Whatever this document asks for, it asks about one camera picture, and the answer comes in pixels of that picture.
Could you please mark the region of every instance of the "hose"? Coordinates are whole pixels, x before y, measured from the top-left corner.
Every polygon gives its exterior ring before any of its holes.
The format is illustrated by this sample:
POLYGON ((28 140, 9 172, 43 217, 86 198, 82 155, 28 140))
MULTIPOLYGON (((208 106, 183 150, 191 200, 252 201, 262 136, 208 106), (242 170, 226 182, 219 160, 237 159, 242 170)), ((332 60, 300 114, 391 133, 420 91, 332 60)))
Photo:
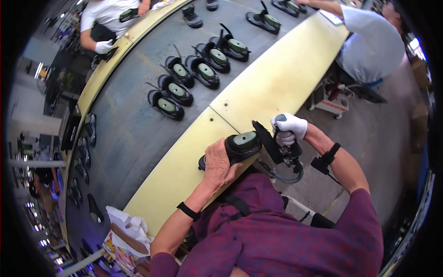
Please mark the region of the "hose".
POLYGON ((259 160, 258 163, 271 175, 271 177, 276 178, 277 180, 279 180, 282 183, 293 184, 293 183, 297 183, 298 181, 300 181, 303 178, 303 168, 300 170, 297 178, 285 178, 285 177, 278 176, 277 174, 272 172, 271 168, 267 164, 265 164, 264 162, 259 160))

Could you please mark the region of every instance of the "person in purple shirt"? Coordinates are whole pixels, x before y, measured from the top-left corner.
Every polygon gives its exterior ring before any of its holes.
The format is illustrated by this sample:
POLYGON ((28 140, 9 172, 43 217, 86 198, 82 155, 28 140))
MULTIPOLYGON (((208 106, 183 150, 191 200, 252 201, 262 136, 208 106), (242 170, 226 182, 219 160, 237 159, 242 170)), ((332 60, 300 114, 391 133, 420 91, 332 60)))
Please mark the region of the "person in purple shirt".
MULTIPOLYGON (((282 131, 280 145, 303 139, 320 155, 334 145, 306 120, 285 116, 286 121, 271 120, 282 131)), ((333 229, 302 224, 284 211, 268 176, 249 174, 196 222, 182 209, 168 218, 151 244, 150 276, 376 276, 383 238, 368 182, 345 149, 339 148, 334 157, 332 172, 350 200, 333 229), (179 266, 173 255, 191 226, 199 242, 179 266)), ((186 207, 200 212, 240 166, 229 166, 224 139, 209 146, 205 176, 184 201, 186 207)))

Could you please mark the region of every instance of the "white glove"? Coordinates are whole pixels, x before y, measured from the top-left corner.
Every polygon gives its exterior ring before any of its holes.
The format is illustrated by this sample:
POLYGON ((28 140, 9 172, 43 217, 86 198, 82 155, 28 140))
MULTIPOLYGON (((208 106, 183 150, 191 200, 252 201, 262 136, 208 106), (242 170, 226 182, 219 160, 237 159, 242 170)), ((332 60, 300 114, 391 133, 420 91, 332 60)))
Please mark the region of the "white glove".
POLYGON ((108 53, 112 49, 112 39, 108 41, 99 41, 95 45, 95 51, 99 54, 108 53))
POLYGON ((276 117, 279 115, 271 119, 272 131, 276 132, 275 124, 277 124, 280 129, 280 132, 277 134, 277 143, 280 146, 286 145, 289 147, 295 140, 302 140, 304 138, 307 131, 307 121, 290 113, 283 113, 283 115, 286 117, 286 121, 276 121, 276 117))

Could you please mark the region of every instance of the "purple patterned shirt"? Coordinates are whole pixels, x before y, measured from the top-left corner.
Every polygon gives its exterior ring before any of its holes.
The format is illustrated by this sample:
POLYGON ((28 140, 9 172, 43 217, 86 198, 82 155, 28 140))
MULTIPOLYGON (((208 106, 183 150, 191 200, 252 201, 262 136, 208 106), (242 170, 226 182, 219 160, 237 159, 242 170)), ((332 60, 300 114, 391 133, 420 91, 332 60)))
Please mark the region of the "purple patterned shirt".
POLYGON ((334 229, 302 224, 283 209, 283 200, 264 174, 247 176, 232 191, 251 214, 217 225, 238 212, 213 202, 194 223, 199 243, 181 266, 167 253, 151 259, 150 276, 229 276, 237 265, 250 276, 376 276, 383 237, 371 197, 352 193, 334 229))

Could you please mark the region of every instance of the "person in white shirt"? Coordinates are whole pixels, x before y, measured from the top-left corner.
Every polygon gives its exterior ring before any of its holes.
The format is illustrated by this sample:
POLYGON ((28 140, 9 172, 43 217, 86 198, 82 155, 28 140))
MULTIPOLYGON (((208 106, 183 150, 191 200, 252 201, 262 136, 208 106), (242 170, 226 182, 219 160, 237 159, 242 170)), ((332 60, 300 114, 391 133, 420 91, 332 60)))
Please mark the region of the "person in white shirt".
POLYGON ((383 6, 383 16, 326 0, 298 0, 297 4, 320 8, 344 19, 346 29, 354 34, 344 42, 336 62, 354 80, 375 82, 390 75, 403 60, 402 35, 407 25, 392 2, 383 6))
POLYGON ((91 29, 97 22, 110 31, 115 32, 116 37, 121 37, 126 30, 137 20, 132 19, 121 23, 120 15, 128 9, 138 8, 138 15, 142 16, 150 9, 151 0, 91 0, 82 13, 80 20, 80 44, 86 50, 93 50, 104 54, 112 49, 112 39, 108 41, 94 41, 91 38, 91 29))

